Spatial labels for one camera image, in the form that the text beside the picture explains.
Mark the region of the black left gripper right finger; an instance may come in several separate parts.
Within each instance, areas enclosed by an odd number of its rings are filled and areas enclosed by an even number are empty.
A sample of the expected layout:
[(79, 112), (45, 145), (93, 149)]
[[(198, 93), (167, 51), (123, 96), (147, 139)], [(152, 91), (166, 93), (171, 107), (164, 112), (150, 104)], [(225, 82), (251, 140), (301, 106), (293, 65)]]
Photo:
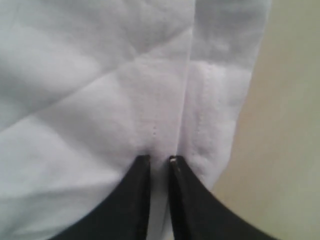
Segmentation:
[(168, 198), (176, 240), (272, 240), (224, 206), (180, 155), (168, 165)]

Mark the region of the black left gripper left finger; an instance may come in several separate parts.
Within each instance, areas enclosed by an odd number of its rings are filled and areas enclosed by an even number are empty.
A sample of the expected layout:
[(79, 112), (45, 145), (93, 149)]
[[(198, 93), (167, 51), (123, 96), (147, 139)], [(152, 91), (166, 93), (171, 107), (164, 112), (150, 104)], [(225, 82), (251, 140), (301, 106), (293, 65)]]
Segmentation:
[(119, 185), (55, 240), (145, 240), (151, 204), (149, 155), (137, 156)]

